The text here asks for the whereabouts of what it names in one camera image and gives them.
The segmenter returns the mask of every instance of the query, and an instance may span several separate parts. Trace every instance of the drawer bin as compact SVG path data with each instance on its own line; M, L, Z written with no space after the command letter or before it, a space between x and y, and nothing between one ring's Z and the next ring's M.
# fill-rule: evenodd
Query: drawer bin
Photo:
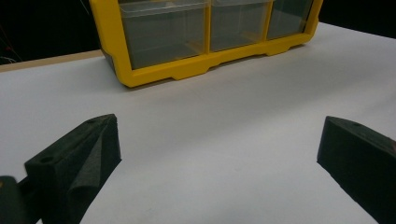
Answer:
M205 50L204 0L120 3L133 69L189 58Z
M212 0L210 49L232 49L262 40L267 0Z
M303 33L312 2L313 0L276 0L267 39Z

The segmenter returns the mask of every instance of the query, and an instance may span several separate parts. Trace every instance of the yellow plastic frame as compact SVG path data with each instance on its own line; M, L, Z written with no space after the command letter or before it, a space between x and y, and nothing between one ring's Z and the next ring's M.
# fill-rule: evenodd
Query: yellow plastic frame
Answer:
M235 49L212 52L209 50L211 6L205 8L205 53L203 55L133 69L129 58L123 31L118 0L91 0L92 13L101 40L102 50L111 56L119 81L135 87L153 81L173 78L176 80L204 74L210 67L217 66L252 55L268 56L288 51L290 47L309 41L318 26L318 14L323 0L313 0L311 10L302 34L290 35L274 40L266 40L273 2L268 3L267 18L264 23L263 40Z

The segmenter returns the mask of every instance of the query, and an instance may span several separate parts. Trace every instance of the black background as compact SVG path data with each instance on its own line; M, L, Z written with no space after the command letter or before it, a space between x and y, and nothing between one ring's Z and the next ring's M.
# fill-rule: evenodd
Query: black background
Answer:
M396 38L390 3L325 0L319 20ZM0 26L0 56L17 62L100 48L88 0L0 0Z

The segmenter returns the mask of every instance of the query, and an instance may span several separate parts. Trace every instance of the white table surface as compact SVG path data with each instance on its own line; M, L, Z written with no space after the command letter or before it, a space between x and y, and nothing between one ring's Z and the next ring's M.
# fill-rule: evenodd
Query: white table surface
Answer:
M81 223L375 223L317 153L328 115L396 138L396 40L320 23L284 54L131 90L103 57L1 73L1 175L108 113L123 161Z

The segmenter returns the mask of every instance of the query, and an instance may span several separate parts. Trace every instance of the cable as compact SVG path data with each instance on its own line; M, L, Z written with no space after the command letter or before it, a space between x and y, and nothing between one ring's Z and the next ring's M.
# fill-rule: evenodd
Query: cable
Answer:
M82 4L82 6L84 7L85 11L87 12L88 15L90 15L90 11L85 7L84 3L82 2L82 0L79 0L79 2Z
M14 48L12 48L8 43L6 43L6 41L4 41L2 38L0 38L1 42L3 42L6 45L6 49L10 50L11 52L13 52L19 59L21 62L23 62L23 59L20 57L20 55L14 50Z
M12 58L3 57L3 56L0 56L0 58L1 58L1 59L5 59L5 60L8 60L10 63L17 63L17 61L14 60L14 59L12 59Z
M9 41L8 36L7 36L6 32L4 31L3 26L1 25L1 23L0 23L0 30L3 32L3 35L6 38L6 41L8 42L9 46L12 47L11 41Z

